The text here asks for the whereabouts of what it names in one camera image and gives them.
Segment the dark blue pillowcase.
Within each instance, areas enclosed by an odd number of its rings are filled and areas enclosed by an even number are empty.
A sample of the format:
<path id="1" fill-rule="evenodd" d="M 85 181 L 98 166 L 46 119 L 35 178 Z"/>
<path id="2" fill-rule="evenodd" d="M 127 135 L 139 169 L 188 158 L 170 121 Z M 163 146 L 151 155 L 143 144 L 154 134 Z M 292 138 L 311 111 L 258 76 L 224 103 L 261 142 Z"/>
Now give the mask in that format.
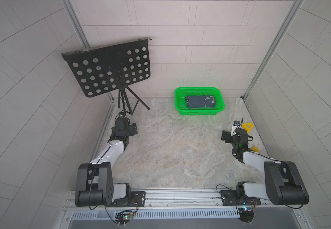
<path id="1" fill-rule="evenodd" d="M 213 95 L 188 95 L 185 97 L 186 106 L 193 108 L 215 108 L 216 98 Z"/>

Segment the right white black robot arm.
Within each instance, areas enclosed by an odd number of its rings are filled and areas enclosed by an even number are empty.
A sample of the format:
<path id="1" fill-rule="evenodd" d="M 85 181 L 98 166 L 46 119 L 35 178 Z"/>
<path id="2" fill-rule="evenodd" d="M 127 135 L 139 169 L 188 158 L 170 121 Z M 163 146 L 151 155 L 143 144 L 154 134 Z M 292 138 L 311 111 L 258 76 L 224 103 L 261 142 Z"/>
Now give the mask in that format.
<path id="1" fill-rule="evenodd" d="M 265 183 L 251 181 L 239 182 L 236 187 L 236 198 L 258 198 L 268 200 L 274 205 L 307 205 L 309 194 L 303 179 L 291 161 L 273 159 L 249 147 L 253 137 L 247 130 L 234 128 L 233 131 L 222 131 L 221 140 L 232 146 L 232 155 L 241 163 L 263 172 Z"/>

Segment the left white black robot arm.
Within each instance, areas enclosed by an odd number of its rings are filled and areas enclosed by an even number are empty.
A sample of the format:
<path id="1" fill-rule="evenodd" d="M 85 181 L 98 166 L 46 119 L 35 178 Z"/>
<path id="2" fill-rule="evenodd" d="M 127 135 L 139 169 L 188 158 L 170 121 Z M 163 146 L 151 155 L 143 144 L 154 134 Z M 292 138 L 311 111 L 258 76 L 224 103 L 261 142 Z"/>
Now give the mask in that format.
<path id="1" fill-rule="evenodd" d="M 78 168 L 75 190 L 77 207 L 123 207 L 132 202 L 130 185 L 114 183 L 112 166 L 125 151 L 129 138 L 136 134 L 136 124 L 131 124 L 125 112 L 120 112 L 104 150 L 94 160 Z"/>

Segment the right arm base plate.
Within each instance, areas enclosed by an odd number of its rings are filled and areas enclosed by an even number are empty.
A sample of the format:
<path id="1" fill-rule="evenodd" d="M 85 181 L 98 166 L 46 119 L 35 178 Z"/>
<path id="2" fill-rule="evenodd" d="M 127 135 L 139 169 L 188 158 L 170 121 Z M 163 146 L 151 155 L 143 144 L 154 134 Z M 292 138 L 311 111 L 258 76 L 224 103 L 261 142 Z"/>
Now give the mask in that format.
<path id="1" fill-rule="evenodd" d="M 259 198 L 251 198 L 246 195 L 237 194 L 234 190 L 218 191 L 221 196 L 223 206 L 258 206 L 261 205 Z"/>

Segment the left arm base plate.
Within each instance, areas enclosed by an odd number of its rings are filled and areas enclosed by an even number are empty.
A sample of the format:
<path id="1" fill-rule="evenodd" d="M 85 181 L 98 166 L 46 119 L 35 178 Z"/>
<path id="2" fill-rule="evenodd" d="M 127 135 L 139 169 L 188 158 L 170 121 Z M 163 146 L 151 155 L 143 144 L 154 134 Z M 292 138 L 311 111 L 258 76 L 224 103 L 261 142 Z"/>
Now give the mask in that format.
<path id="1" fill-rule="evenodd" d="M 107 207 L 110 208 L 134 208 L 144 207 L 146 192 L 145 191 L 132 191 L 131 195 L 124 198 L 113 200 Z"/>

